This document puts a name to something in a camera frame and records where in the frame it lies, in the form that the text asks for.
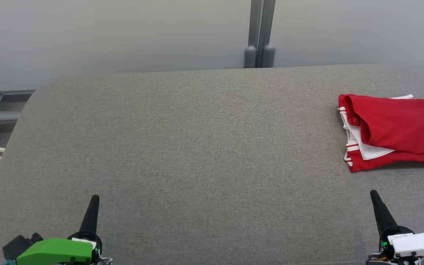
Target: label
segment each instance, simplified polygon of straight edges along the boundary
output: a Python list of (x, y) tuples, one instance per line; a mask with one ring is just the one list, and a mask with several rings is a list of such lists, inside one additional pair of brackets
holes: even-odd
[(406, 236), (412, 236), (412, 235), (413, 235), (413, 233), (400, 234), (400, 235), (392, 235), (392, 236), (388, 236), (388, 237), (387, 237), (387, 239), (389, 240), (390, 245), (393, 245), (393, 244), (392, 244), (392, 240), (393, 240), (394, 238), (406, 237)]
[(79, 241), (79, 242), (91, 243), (91, 245), (93, 245), (93, 250), (96, 248), (96, 242), (94, 242), (94, 241), (89, 241), (89, 240), (86, 240), (86, 239), (79, 239), (79, 238), (74, 238), (74, 237), (71, 240), (73, 240), (73, 241)]

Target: gray fabric surface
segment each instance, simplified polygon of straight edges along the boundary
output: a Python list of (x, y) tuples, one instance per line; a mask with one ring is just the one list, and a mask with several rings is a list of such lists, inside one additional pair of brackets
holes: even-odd
[(424, 68), (348, 65), (108, 74), (35, 92), (0, 163), (2, 246), (67, 237), (101, 197), (126, 264), (363, 264), (369, 192), (424, 232), (424, 166), (351, 174), (342, 93), (424, 98)]

